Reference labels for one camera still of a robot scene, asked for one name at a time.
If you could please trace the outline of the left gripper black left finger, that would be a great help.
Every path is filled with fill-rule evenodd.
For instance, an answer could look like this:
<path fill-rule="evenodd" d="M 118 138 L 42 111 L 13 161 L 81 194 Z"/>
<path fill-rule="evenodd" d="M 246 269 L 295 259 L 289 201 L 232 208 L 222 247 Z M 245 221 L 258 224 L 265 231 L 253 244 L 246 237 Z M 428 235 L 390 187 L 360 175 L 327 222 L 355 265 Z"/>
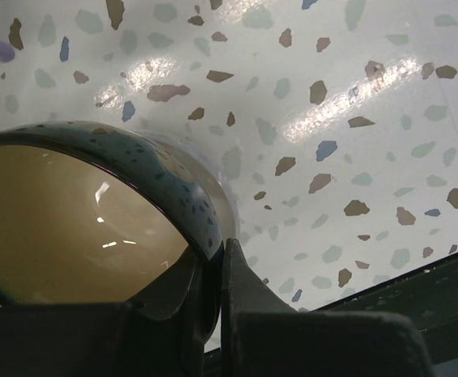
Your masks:
<path fill-rule="evenodd" d="M 0 307 L 0 376 L 200 376 L 201 282 L 187 250 L 125 302 Z"/>

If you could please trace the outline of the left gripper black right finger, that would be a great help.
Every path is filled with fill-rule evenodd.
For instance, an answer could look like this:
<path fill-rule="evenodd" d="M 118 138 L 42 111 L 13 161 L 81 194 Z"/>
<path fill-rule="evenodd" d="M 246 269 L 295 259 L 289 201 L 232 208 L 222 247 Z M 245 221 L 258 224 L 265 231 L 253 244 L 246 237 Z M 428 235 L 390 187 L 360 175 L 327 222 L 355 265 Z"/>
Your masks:
<path fill-rule="evenodd" d="M 249 267 L 238 240 L 222 267 L 222 375 L 427 376 L 429 353 L 407 317 L 299 312 Z"/>

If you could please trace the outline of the blue floral bowl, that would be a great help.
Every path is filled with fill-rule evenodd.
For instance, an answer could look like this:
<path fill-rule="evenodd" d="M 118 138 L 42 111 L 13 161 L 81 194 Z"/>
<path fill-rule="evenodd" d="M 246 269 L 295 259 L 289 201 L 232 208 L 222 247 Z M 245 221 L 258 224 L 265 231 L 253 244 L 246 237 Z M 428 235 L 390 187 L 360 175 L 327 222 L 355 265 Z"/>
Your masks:
<path fill-rule="evenodd" d="M 124 302 L 185 251 L 207 277 L 209 337 L 224 240 L 185 163 L 154 139 L 103 123 L 0 132 L 0 306 Z"/>

